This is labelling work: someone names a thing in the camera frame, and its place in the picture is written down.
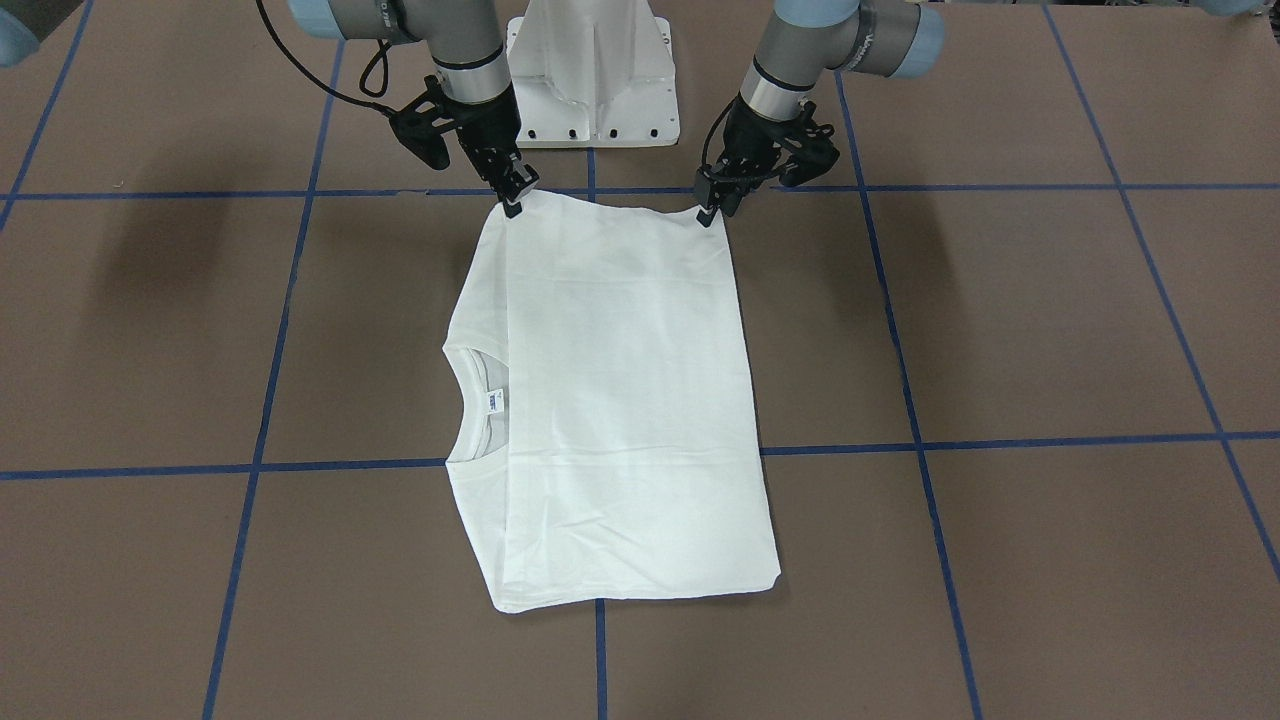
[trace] light blue joint cap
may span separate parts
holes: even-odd
[[[942,53],[942,40],[946,35],[942,15],[933,8],[920,5],[920,24],[915,26],[911,46],[906,49],[902,64],[888,77],[913,78],[929,72],[933,63],[938,61],[938,54]]]
[[[1258,0],[1192,0],[1192,5],[1211,15],[1225,18],[1228,15],[1247,13],[1261,5],[1261,3]]]
[[[831,27],[854,17],[861,0],[776,0],[773,12],[796,27]]]
[[[329,0],[289,0],[289,10],[298,27],[312,37],[328,37],[329,40],[342,40],[342,28],[338,19],[333,17],[333,8]]]
[[[36,50],[40,50],[36,35],[0,8],[0,68],[12,68]]]

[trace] white t-shirt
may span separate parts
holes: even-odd
[[[445,466],[503,612],[778,577],[728,242],[695,214],[535,191],[485,222]]]

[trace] white mounting bracket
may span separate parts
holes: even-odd
[[[648,0],[531,0],[507,26],[520,147],[680,140],[671,23]]]

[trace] shirt label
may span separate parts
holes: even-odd
[[[488,415],[497,415],[498,413],[507,411],[507,398],[503,396],[502,388],[489,391],[489,411]]]

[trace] white plastic base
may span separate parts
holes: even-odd
[[[654,18],[671,58],[671,23]],[[525,18],[507,24],[507,47]],[[564,97],[545,76],[512,73],[522,127],[520,147],[659,147],[680,140],[676,76],[635,78],[598,108]]]

